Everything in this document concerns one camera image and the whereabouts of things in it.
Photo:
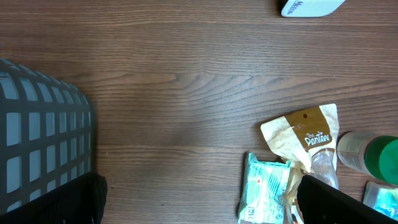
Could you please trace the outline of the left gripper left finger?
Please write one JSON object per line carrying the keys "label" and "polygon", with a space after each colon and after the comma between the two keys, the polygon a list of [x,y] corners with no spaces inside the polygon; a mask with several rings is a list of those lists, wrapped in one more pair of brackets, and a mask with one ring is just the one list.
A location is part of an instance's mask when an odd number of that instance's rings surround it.
{"label": "left gripper left finger", "polygon": [[88,172],[45,195],[1,215],[1,223],[95,223],[104,215],[108,183]]}

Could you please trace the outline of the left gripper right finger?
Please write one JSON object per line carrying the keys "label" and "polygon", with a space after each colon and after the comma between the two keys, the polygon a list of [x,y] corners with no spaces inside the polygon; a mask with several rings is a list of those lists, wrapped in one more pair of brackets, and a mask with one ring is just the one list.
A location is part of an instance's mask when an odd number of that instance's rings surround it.
{"label": "left gripper right finger", "polygon": [[305,224],[397,224],[311,175],[302,177],[297,200]]}

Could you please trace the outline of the brown PanTree snack bag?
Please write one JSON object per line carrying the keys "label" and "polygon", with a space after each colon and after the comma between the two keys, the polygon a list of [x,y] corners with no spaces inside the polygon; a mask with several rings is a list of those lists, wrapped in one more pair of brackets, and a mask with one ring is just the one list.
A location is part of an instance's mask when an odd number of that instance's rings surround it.
{"label": "brown PanTree snack bag", "polygon": [[304,222],[297,191],[305,174],[339,189],[336,175],[339,129],[334,103],[295,111],[261,125],[269,149],[291,165],[284,196],[289,223]]}

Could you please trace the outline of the green lid jar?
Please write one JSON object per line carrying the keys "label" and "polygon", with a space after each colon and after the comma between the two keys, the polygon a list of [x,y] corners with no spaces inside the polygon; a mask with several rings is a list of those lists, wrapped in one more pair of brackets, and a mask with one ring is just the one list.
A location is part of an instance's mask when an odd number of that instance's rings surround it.
{"label": "green lid jar", "polygon": [[340,137],[337,153],[345,166],[397,184],[396,136],[351,131]]}

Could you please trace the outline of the teal gum packet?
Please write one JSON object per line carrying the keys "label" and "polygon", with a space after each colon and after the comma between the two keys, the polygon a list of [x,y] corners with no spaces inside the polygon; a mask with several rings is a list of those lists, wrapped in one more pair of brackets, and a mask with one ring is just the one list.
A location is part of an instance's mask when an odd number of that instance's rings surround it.
{"label": "teal gum packet", "polygon": [[397,220],[397,188],[368,182],[363,203],[383,215]]}

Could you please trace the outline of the teal tissue packet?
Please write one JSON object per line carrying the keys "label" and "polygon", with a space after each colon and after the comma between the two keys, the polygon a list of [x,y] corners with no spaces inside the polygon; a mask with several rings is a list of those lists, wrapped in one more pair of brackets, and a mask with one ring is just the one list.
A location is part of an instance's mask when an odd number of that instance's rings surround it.
{"label": "teal tissue packet", "polygon": [[290,162],[264,162],[251,152],[247,154],[238,208],[239,222],[284,222],[284,197],[290,166]]}

